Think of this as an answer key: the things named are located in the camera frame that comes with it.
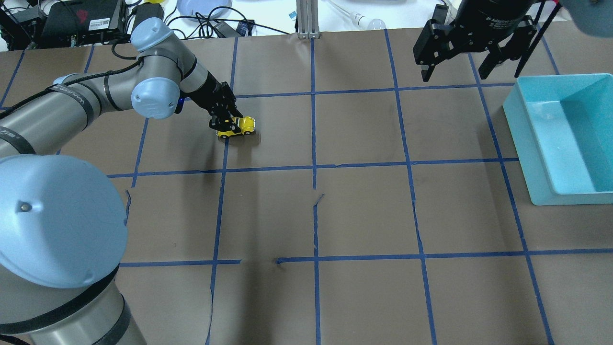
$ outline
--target yellow toy car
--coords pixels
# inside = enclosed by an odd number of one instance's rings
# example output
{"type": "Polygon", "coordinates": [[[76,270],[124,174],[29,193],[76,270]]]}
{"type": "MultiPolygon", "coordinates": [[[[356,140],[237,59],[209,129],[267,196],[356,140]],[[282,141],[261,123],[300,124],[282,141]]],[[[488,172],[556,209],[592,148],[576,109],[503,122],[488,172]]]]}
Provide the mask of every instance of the yellow toy car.
{"type": "Polygon", "coordinates": [[[234,123],[236,123],[237,126],[240,128],[240,133],[234,133],[233,131],[227,131],[227,132],[216,131],[218,137],[220,137],[221,139],[225,139],[225,138],[229,138],[231,136],[237,136],[237,135],[248,136],[256,131],[256,121],[250,116],[232,117],[232,121],[234,121],[234,123]]]}

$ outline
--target screw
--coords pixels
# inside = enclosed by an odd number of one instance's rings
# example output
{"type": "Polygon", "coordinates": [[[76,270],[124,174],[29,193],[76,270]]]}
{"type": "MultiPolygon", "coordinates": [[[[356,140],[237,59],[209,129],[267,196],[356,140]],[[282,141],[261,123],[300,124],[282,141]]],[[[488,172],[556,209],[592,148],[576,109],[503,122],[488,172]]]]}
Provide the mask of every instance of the screw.
{"type": "Polygon", "coordinates": [[[28,203],[23,203],[21,204],[21,207],[19,207],[19,209],[22,210],[23,212],[29,212],[32,210],[32,205],[28,203]]]}

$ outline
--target white label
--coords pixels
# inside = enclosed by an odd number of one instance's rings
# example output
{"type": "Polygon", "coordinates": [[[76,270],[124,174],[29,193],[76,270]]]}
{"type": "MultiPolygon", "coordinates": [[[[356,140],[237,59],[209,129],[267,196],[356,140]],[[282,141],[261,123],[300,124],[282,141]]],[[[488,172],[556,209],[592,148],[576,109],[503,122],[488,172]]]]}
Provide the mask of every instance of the white label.
{"type": "Polygon", "coordinates": [[[111,18],[96,19],[89,22],[89,31],[108,29],[111,18]]]}

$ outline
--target turquoise bin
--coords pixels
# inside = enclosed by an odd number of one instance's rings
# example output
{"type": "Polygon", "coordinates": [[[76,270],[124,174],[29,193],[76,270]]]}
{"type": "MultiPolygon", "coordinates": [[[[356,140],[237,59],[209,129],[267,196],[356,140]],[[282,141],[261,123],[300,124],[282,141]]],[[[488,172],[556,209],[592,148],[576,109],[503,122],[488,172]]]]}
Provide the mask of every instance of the turquoise bin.
{"type": "Polygon", "coordinates": [[[532,203],[613,203],[613,75],[519,77],[504,112],[532,203]]]}

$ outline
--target white floor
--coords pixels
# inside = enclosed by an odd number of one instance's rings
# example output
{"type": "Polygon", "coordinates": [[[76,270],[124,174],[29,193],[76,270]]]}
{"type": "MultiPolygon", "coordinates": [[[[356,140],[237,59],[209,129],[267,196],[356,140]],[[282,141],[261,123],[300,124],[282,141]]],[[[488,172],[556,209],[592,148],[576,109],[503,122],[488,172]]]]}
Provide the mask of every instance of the white floor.
{"type": "MultiPolygon", "coordinates": [[[[42,8],[48,13],[54,2],[58,0],[41,1],[42,8]]],[[[442,3],[441,0],[335,0],[335,2],[349,12],[359,12],[371,18],[378,18],[385,22],[388,29],[397,28],[420,28],[432,16],[435,5],[442,3]]],[[[461,0],[451,0],[451,3],[458,7],[461,0]]],[[[162,3],[166,14],[170,14],[177,3],[177,0],[165,0],[162,3]]],[[[6,0],[8,8],[27,6],[26,0],[6,0]]],[[[295,21],[290,14],[296,10],[294,0],[233,0],[232,6],[239,10],[249,19],[254,19],[256,23],[270,26],[289,33],[294,32],[295,21]]],[[[553,8],[554,2],[549,1],[544,11],[543,17],[546,18],[553,8]]],[[[533,6],[529,14],[535,15],[538,5],[533,6]]],[[[176,11],[173,17],[180,14],[176,11]]],[[[227,19],[241,19],[236,13],[227,14],[227,19]]],[[[557,20],[568,20],[567,13],[562,12],[557,20]]],[[[186,34],[191,33],[196,27],[196,22],[179,19],[175,20],[172,28],[180,29],[186,34]]],[[[340,11],[334,8],[328,0],[319,2],[319,27],[321,31],[354,31],[359,30],[351,21],[340,11]]],[[[257,36],[278,34],[272,30],[258,28],[257,36]]],[[[6,51],[6,43],[0,39],[0,52],[6,51]]]]}

